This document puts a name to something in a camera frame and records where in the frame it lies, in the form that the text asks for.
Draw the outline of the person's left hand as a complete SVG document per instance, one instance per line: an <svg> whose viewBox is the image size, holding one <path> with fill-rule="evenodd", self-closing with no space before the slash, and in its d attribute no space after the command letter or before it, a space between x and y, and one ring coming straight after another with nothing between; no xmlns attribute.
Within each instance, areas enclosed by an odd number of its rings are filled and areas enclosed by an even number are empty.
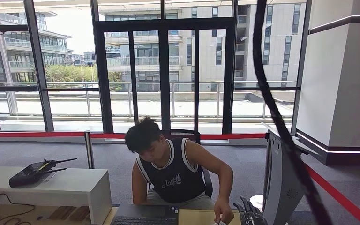
<svg viewBox="0 0 360 225"><path fill-rule="evenodd" d="M234 219L234 213L228 204L214 206L215 219L214 222L221 222L228 225Z"/></svg>

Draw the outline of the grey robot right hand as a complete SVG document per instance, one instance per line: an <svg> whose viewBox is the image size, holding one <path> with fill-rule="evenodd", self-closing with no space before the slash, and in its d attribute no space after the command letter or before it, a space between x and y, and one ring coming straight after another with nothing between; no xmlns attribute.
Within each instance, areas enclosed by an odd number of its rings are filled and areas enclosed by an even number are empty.
<svg viewBox="0 0 360 225"><path fill-rule="evenodd" d="M241 225L267 225L267 220L263 217L263 214L260 210L253 206L253 204L248 201L245 197L240 196L243 205L239 203L234 203L240 214L240 223Z"/></svg>

